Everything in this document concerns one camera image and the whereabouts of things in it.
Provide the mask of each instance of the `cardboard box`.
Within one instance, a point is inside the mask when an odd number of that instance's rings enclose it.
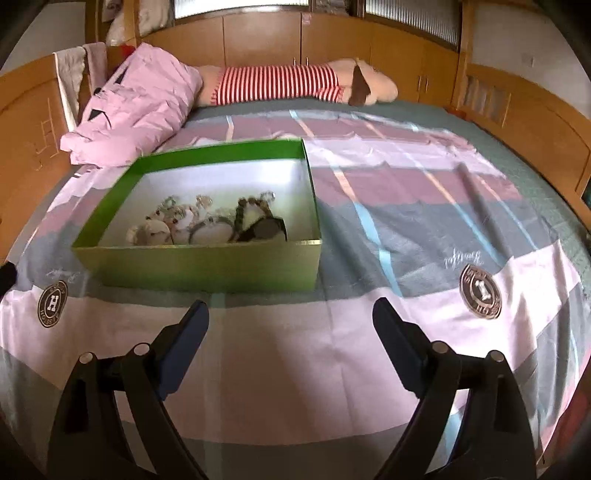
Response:
[[[124,246],[127,229],[168,195],[194,201],[196,194],[207,194],[214,203],[217,198],[232,206],[233,201],[235,207],[239,197],[265,190],[276,194],[271,209],[285,220],[287,242]],[[301,140],[237,142],[142,157],[105,195],[72,245],[105,285],[208,292],[311,290],[321,247]]]

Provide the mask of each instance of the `pink jacket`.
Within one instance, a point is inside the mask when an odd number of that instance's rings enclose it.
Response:
[[[179,131],[202,84],[197,69],[142,43],[90,98],[60,148],[72,152],[72,164],[130,165]]]

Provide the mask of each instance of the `white wall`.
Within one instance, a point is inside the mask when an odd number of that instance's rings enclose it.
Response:
[[[0,74],[54,51],[82,45],[85,8],[84,2],[47,4],[12,49]]]
[[[591,82],[545,15],[506,5],[478,4],[472,61],[536,82],[591,118]]]

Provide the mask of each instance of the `round logo patch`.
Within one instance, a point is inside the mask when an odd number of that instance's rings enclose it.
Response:
[[[43,291],[37,304],[37,316],[44,327],[53,327],[60,320],[67,298],[68,285],[63,280]]]
[[[474,265],[466,265],[460,276],[460,293],[468,308],[487,320],[501,314],[501,294],[492,276]]]

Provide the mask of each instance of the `red and white stripes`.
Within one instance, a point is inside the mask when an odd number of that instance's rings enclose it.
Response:
[[[343,88],[335,71],[322,65],[228,67],[212,94],[212,105],[314,96],[335,102]]]

